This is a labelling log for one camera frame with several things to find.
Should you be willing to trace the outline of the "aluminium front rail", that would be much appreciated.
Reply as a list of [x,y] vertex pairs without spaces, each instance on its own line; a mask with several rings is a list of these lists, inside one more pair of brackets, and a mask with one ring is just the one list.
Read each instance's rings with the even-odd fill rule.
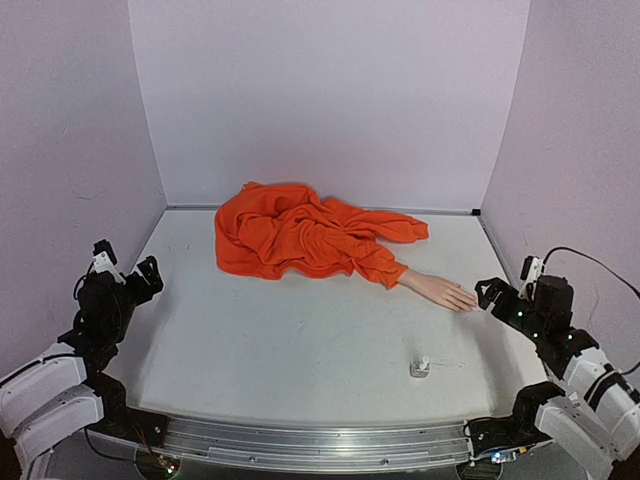
[[46,455],[36,479],[585,479],[544,442],[505,463],[472,455],[462,422],[267,425],[149,415],[126,434],[90,427]]

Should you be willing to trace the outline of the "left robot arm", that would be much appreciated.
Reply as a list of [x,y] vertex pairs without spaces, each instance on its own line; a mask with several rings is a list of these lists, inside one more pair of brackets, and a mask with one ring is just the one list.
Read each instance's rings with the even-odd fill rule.
[[135,309],[163,287],[148,256],[129,274],[114,257],[95,252],[74,287],[72,327],[42,354],[1,380],[1,476],[22,479],[36,459],[91,425],[132,435],[147,454],[147,432],[126,402],[126,389],[105,369],[118,353]]

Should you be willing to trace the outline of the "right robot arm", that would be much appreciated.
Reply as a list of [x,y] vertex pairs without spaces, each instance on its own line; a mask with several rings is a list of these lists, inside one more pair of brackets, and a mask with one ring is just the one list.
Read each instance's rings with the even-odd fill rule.
[[517,290],[492,278],[475,290],[481,309],[533,343],[547,378],[522,388],[510,415],[468,422],[473,456],[501,463],[552,440],[592,478],[606,479],[638,453],[639,391],[588,332],[573,327],[568,281],[542,275]]

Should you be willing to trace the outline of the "clear nail polish bottle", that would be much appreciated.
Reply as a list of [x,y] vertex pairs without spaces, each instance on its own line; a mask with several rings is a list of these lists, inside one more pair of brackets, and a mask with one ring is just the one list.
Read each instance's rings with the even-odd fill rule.
[[426,367],[426,368],[421,368],[420,367],[420,360],[412,363],[410,365],[410,376],[412,378],[416,378],[416,379],[424,379],[426,378],[429,373],[430,373],[430,364]]

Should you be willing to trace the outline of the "mannequin hand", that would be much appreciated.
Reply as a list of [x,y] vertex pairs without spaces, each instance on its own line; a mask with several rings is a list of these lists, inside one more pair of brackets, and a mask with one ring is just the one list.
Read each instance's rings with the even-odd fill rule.
[[474,294],[464,290],[461,285],[439,276],[407,269],[398,279],[398,284],[453,312],[471,312],[478,305]]

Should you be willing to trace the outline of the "orange sweatshirt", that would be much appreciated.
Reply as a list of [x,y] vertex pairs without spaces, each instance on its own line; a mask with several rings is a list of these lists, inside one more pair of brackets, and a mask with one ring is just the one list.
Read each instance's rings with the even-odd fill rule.
[[321,199],[303,184],[247,183],[214,218],[219,269],[279,280],[289,271],[313,279],[358,273],[391,289],[407,270],[380,239],[412,244],[429,238],[413,217]]

